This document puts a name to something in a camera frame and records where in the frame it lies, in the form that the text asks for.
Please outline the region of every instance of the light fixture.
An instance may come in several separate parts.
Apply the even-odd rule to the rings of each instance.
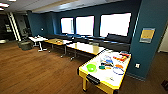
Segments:
[[[0,3],[0,7],[9,7],[8,4]]]
[[[0,10],[4,10],[3,8],[0,8]]]

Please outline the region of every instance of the ceiling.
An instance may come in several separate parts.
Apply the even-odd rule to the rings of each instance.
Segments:
[[[27,10],[32,10],[34,13],[44,13],[49,11],[60,12],[117,1],[123,0],[17,0],[16,2],[0,0],[0,3],[10,5],[8,8],[4,8],[5,12],[25,13]]]

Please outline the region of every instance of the door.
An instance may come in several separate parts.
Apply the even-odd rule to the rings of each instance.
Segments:
[[[166,32],[164,34],[164,37],[162,39],[161,45],[159,47],[159,52],[168,52],[168,26],[166,29]]]

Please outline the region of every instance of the poster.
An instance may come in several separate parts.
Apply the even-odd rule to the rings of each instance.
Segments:
[[[155,28],[143,28],[140,42],[151,43],[154,32],[155,32]]]

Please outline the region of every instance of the wooden table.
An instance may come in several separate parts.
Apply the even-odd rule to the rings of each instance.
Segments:
[[[67,47],[75,49],[74,50],[75,56],[72,57],[71,60],[76,57],[76,54],[77,54],[76,50],[90,53],[93,55],[97,55],[98,53],[100,53],[101,51],[105,49],[104,47],[89,45],[89,44],[80,43],[80,42],[67,45]]]
[[[113,94],[114,90],[119,90],[122,80],[124,78],[127,66],[129,64],[129,61],[131,59],[131,55],[124,61],[121,62],[117,59],[114,59],[113,56],[120,56],[119,52],[113,52],[112,50],[104,51],[100,53],[95,58],[91,59],[90,61],[86,62],[82,66],[78,68],[78,74],[83,78],[83,90],[87,90],[87,81],[90,81],[87,79],[87,76],[91,76],[93,78],[96,78],[100,81],[99,84],[95,85],[96,87],[100,88],[104,92],[108,94]],[[99,69],[99,66],[101,66],[102,59],[105,56],[110,56],[111,60],[113,61],[114,67],[111,67],[111,69]],[[94,64],[96,65],[96,71],[89,72],[87,69],[88,64]],[[117,64],[122,65],[123,68],[115,67]]]
[[[64,55],[66,55],[66,44],[70,43],[72,41],[69,40],[62,40],[62,39],[50,39],[50,40],[46,40],[45,42],[51,43],[52,44],[52,49],[54,48],[53,45],[65,45],[65,53],[63,55],[61,55],[61,57],[63,57]]]

